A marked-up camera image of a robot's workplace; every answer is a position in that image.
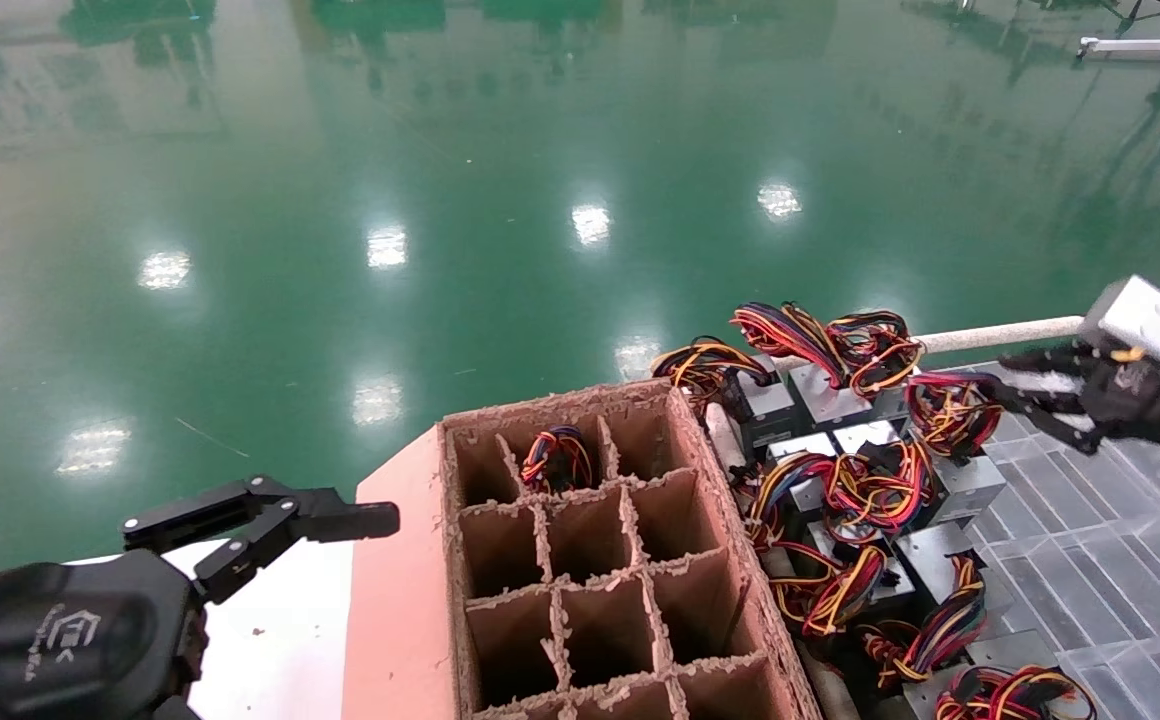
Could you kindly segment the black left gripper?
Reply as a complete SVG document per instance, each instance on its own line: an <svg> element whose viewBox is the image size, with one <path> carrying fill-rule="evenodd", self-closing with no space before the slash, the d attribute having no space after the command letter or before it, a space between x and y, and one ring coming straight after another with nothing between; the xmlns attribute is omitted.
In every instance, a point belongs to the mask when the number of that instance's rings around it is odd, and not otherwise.
<svg viewBox="0 0 1160 720"><path fill-rule="evenodd" d="M182 570L145 550L0 570L0 719L191 719L223 603L297 541L295 497L200 497L191 524L229 541Z"/></svg>

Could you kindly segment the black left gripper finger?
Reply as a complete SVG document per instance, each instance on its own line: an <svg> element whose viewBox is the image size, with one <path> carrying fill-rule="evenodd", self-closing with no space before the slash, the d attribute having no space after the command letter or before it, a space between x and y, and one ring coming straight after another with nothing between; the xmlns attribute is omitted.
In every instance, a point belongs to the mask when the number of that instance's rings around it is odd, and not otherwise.
<svg viewBox="0 0 1160 720"><path fill-rule="evenodd" d="M400 524L396 503L351 503L333 488L295 489L255 475L132 516L122 537L126 550L172 551L225 536L245 547L284 550L300 539L384 538Z"/></svg>

